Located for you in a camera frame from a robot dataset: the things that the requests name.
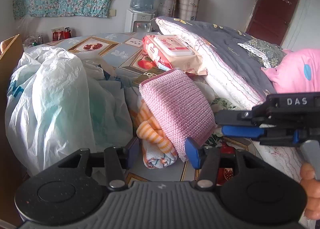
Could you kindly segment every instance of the pink pillow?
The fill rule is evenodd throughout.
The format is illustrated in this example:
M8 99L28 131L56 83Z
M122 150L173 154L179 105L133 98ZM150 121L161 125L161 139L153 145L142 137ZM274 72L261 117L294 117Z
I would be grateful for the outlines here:
M261 68L278 93L320 91L320 49L287 54L275 68Z
M292 53L290 49L282 49L282 52L285 52L286 55Z

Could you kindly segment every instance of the rolled wallpaper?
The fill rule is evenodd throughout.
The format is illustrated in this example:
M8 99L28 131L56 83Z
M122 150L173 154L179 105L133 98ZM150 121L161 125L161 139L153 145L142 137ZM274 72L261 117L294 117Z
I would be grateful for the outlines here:
M200 0L178 0L177 17L183 20L196 20Z

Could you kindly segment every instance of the folded blanket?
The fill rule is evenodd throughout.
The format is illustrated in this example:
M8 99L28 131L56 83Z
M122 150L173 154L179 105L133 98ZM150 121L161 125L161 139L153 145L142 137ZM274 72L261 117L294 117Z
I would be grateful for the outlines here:
M138 127L137 136L142 139L143 163L150 169L173 164L178 154L141 97L138 98L138 107L135 125Z
M177 68L142 82L139 91L182 161L187 137L202 146L217 127L206 97Z

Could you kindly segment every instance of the gray bedding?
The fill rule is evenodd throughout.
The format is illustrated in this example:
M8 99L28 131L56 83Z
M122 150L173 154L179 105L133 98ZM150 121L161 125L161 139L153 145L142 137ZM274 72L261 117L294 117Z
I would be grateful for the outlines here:
M174 24L171 17L160 17ZM254 88L262 98L267 94L276 93L272 83L261 70L261 64L250 57L247 51L237 43L244 43L252 39L246 33L234 30L229 27L219 26L201 21L186 21L190 24L184 24L183 27L193 32L212 44L212 48L220 55L221 59L231 67L238 75L242 76L245 81ZM156 28L156 22L153 21L153 27Z

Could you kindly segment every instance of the screw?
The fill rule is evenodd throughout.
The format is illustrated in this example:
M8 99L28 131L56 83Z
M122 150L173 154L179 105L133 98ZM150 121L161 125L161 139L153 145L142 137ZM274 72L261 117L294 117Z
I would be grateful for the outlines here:
M213 186L213 182L207 179L199 180L197 185L201 188L209 188Z
M125 185L125 182L123 180L120 180L120 179L112 180L109 183L109 186L112 187L112 188L120 188L120 187L123 187L124 185Z

